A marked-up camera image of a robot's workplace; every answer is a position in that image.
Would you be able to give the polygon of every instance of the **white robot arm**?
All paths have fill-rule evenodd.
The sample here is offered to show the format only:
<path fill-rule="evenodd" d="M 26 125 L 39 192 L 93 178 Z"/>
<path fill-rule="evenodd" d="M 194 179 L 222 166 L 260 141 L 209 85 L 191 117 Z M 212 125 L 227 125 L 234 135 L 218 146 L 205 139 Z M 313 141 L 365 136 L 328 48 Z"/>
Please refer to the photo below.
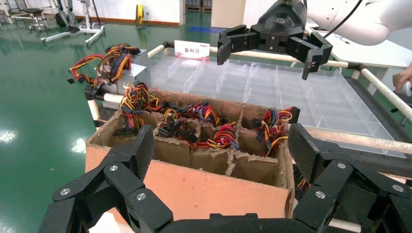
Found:
<path fill-rule="evenodd" d="M 308 17 L 330 31 L 358 0 L 308 0 Z M 364 0 L 335 33 L 361 45 L 382 43 L 390 32 L 412 26 L 412 0 Z"/>

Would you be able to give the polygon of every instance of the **chair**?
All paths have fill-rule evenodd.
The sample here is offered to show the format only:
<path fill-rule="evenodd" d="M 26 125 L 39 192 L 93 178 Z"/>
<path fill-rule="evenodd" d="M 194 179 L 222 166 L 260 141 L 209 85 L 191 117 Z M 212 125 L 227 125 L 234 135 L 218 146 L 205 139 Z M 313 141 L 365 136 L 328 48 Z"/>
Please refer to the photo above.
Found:
<path fill-rule="evenodd" d="M 40 23 L 40 22 L 39 22 L 38 16 L 41 16 L 41 13 L 43 13 L 43 10 L 42 10 L 42 9 L 39 9 L 39 8 L 28 8 L 28 9 L 24 9 L 23 11 L 26 12 L 26 13 L 28 13 L 28 14 L 30 14 L 30 17 L 36 21 L 36 24 L 30 25 L 30 27 L 29 27 L 30 31 L 35 31 L 36 29 L 38 29 L 39 32 L 41 32 L 42 27 L 43 27 L 45 30 L 50 30 L 50 29 L 47 27 L 46 19 L 40 18 L 40 20 L 42 20 L 43 23 Z"/>

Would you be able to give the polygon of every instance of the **human hand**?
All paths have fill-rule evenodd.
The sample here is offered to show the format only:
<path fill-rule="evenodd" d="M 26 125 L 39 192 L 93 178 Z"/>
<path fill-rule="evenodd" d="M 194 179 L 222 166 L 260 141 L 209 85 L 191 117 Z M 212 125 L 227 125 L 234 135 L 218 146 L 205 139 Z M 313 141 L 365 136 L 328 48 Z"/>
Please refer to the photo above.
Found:
<path fill-rule="evenodd" d="M 412 83 L 412 63 L 404 71 L 394 74 L 392 78 L 394 87 L 396 88 L 395 91 L 399 91 L 406 81 Z"/>

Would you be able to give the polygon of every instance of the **green epoxy floor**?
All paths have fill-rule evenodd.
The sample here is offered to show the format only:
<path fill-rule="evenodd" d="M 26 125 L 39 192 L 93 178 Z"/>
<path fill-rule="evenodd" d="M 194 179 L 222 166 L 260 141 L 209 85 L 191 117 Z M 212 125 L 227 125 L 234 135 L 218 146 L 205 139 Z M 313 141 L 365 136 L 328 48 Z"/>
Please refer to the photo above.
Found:
<path fill-rule="evenodd" d="M 66 81 L 68 68 L 120 42 L 148 50 L 176 39 L 217 46 L 217 34 L 189 31 L 191 25 L 210 26 L 210 14 L 188 12 L 187 17 L 185 26 L 139 31 L 131 25 L 107 24 L 105 36 L 90 47 L 84 46 L 85 35 L 43 45 L 27 30 L 29 22 L 0 26 L 0 233 L 37 232 L 53 191 L 85 171 L 84 148 L 76 142 L 81 144 L 95 127 L 83 86 Z M 13 140 L 4 142 L 12 135 Z"/>

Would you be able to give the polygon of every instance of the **metal screw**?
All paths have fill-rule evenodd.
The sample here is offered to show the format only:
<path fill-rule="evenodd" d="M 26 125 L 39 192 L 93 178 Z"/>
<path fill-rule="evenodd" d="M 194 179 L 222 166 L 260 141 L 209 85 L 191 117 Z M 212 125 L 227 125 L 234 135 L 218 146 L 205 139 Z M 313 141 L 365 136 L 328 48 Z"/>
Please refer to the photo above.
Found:
<path fill-rule="evenodd" d="M 144 200 L 146 198 L 146 194 L 144 194 L 144 193 L 139 193 L 137 196 L 136 196 L 136 199 L 137 200 Z"/>
<path fill-rule="evenodd" d="M 346 168 L 346 165 L 345 165 L 345 164 L 338 163 L 338 168 L 345 169 L 345 168 Z"/>
<path fill-rule="evenodd" d="M 69 188 L 65 188 L 65 189 L 63 189 L 62 191 L 60 191 L 60 195 L 64 196 L 64 195 L 67 195 L 69 192 L 70 192 L 70 189 L 69 189 Z"/>
<path fill-rule="evenodd" d="M 316 191 L 315 194 L 316 194 L 316 196 L 317 196 L 318 198 L 320 198 L 320 199 L 325 199 L 325 197 L 326 197 L 325 193 L 322 192 L 322 191 Z"/>
<path fill-rule="evenodd" d="M 116 171 L 117 170 L 117 168 L 119 168 L 118 166 L 116 166 L 116 165 L 113 165 L 113 166 L 111 166 L 110 167 L 110 170 L 111 171 Z"/>
<path fill-rule="evenodd" d="M 394 190 L 398 191 L 398 192 L 403 192 L 403 188 L 397 184 L 392 185 L 392 188 L 394 188 Z"/>

